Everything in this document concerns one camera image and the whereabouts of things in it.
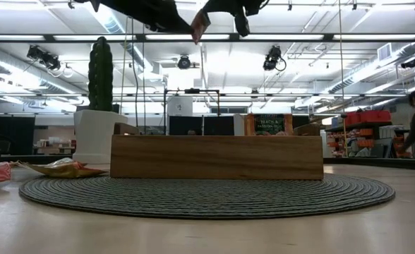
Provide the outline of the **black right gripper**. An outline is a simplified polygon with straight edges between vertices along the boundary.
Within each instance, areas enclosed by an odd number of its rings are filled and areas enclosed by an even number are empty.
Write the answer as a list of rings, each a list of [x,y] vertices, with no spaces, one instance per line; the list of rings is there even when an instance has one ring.
[[[245,16],[254,16],[265,6],[265,0],[238,0],[238,5]],[[206,13],[228,13],[235,15],[234,10],[228,9],[236,6],[235,0],[208,0],[203,7]]]

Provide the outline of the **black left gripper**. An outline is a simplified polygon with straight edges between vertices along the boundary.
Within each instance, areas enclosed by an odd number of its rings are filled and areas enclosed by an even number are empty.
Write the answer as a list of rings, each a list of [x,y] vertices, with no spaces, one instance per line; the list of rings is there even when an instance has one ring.
[[[150,25],[153,32],[191,34],[193,28],[179,15],[174,0],[100,0],[128,17]]]

